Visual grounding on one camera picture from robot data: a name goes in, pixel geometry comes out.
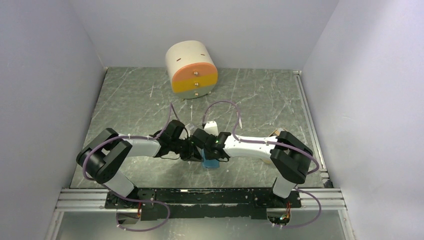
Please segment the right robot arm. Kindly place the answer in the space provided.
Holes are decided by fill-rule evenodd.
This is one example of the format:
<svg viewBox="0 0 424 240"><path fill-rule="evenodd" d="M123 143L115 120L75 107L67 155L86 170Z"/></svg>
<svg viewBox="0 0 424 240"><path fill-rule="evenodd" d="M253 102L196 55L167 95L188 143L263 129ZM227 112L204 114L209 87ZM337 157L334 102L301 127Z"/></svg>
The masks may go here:
<svg viewBox="0 0 424 240"><path fill-rule="evenodd" d="M288 131L278 136L248 137L220 132L217 136L203 129L196 129L190 141L203 150L207 160L229 160L235 157L269 159L279 172L270 202L282 207L289 200L291 191L304 184L312 162L312 151Z"/></svg>

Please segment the blue leather card holder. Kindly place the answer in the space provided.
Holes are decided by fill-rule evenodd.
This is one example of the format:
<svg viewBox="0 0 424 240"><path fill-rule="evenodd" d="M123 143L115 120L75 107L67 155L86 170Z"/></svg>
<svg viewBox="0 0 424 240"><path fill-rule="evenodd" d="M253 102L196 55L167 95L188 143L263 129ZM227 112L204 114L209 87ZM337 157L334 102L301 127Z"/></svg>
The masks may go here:
<svg viewBox="0 0 424 240"><path fill-rule="evenodd" d="M217 159L207 159L204 150L201 151L202 167L206 169L218 169L220 162Z"/></svg>

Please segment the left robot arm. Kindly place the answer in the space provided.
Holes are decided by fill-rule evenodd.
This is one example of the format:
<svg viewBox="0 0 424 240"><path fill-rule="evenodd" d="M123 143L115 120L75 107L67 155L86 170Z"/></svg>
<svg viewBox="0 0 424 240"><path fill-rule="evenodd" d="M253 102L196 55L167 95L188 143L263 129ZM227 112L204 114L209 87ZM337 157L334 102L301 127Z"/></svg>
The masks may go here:
<svg viewBox="0 0 424 240"><path fill-rule="evenodd" d="M202 160L189 131L176 119L148 136L130 137L106 128L77 155L76 162L87 177L113 191L124 207L132 208L138 203L139 190L120 171L124 160L140 156L164 158L169 153L183 161Z"/></svg>

